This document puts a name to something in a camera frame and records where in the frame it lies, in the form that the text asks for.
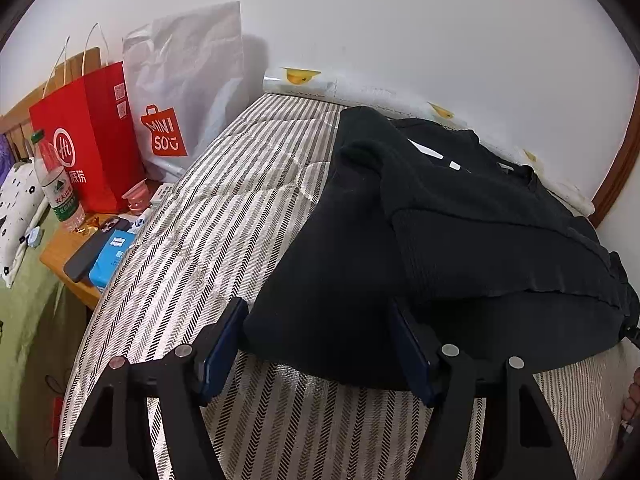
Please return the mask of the person's right hand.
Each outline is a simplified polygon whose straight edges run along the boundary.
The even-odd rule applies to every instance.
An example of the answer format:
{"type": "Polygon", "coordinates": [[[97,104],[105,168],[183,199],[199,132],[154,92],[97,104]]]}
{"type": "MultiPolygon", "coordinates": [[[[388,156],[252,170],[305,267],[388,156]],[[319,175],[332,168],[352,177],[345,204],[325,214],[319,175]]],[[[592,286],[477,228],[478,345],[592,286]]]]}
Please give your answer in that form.
{"type": "Polygon", "coordinates": [[[629,422],[639,415],[640,412],[640,368],[634,371],[632,383],[628,388],[628,396],[623,403],[622,419],[629,422]]]}

